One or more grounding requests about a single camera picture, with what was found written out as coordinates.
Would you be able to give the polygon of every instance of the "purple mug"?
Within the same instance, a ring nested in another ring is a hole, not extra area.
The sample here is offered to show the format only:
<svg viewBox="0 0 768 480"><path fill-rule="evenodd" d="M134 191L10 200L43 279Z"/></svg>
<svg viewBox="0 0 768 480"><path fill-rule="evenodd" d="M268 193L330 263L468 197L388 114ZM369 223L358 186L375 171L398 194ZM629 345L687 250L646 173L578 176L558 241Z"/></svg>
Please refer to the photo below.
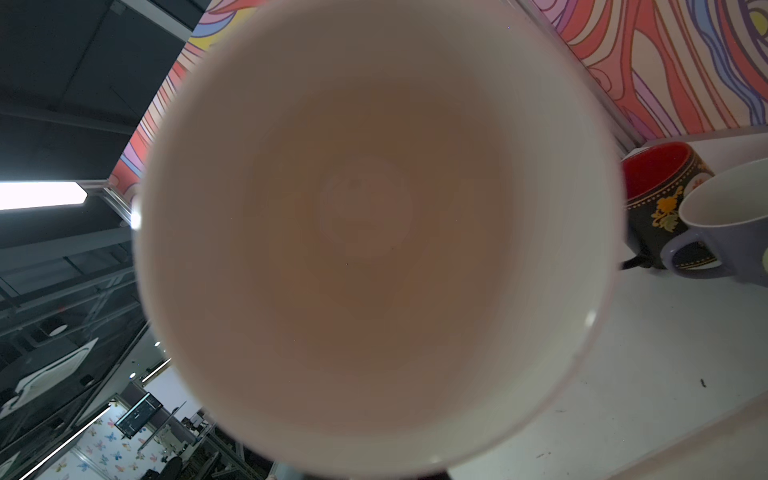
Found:
<svg viewBox="0 0 768 480"><path fill-rule="evenodd" d="M768 158L711 178L685 197L679 213L689 230L662 249L666 268L687 278L734 276L768 286ZM677 268L674 254L693 242L704 243L722 265Z"/></svg>

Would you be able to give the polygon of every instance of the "ceiling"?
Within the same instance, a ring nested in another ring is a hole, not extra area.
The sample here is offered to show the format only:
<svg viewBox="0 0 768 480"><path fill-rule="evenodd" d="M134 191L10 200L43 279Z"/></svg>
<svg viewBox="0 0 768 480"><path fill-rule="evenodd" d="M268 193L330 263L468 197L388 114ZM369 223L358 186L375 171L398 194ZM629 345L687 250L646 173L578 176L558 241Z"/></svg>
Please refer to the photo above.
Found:
<svg viewBox="0 0 768 480"><path fill-rule="evenodd" d="M206 4L152 5L191 30ZM184 46L118 0L0 2L0 43L0 181L107 178ZM62 124L66 115L86 126ZM16 452L14 469L33 462L130 373L162 358L139 303L130 236L71 254L61 243L89 244L120 225L97 197L0 212L0 406L27 370L98 338L74 373L0 419L0 464ZM67 328L49 336L52 323Z"/></svg>

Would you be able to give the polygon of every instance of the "black mug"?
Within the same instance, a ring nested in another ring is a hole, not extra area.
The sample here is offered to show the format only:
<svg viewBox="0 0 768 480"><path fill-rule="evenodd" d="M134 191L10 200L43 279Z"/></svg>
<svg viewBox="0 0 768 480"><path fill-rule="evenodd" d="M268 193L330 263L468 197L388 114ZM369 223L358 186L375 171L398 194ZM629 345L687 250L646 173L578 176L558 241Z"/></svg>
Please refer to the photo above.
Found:
<svg viewBox="0 0 768 480"><path fill-rule="evenodd" d="M664 269L661 251L677 235L688 230L678 208L686 195L714 176L690 145L683 142L657 145L623 162L627 188L627 245L636 257L621 264ZM674 264L687 270L715 261L701 243L680 249Z"/></svg>

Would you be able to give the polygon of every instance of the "white table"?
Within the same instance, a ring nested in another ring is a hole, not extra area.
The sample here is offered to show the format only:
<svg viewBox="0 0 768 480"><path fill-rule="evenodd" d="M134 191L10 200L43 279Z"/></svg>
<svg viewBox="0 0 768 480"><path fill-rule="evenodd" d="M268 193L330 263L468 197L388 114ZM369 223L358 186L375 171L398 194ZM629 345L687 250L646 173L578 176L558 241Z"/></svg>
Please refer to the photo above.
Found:
<svg viewBox="0 0 768 480"><path fill-rule="evenodd" d="M768 135L750 137L694 149L718 173L768 154ZM607 478L768 390L768 289L628 270L605 320L549 410L455 480Z"/></svg>

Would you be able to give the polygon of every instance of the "cup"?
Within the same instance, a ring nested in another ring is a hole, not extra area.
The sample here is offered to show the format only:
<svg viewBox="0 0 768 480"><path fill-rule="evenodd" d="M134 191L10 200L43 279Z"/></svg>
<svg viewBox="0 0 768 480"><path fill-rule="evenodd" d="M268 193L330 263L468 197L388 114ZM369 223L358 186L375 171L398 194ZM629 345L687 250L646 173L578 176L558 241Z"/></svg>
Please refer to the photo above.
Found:
<svg viewBox="0 0 768 480"><path fill-rule="evenodd" d="M689 230L664 247L664 265L686 278L734 276L768 286L768 159L717 175L680 205ZM671 261L690 243L702 242L722 263L705 270L682 270Z"/></svg>
<svg viewBox="0 0 768 480"><path fill-rule="evenodd" d="M139 288L253 450L418 477L517 432L576 368L621 178L526 22L496 0L270 2L185 80L142 180Z"/></svg>
<svg viewBox="0 0 768 480"><path fill-rule="evenodd" d="M688 230L678 206L695 188L714 176L689 144L657 145L621 162L627 188L627 245L637 254L621 269L664 268L661 249ZM691 243L675 256L675 267L690 269L715 261L704 245Z"/></svg>

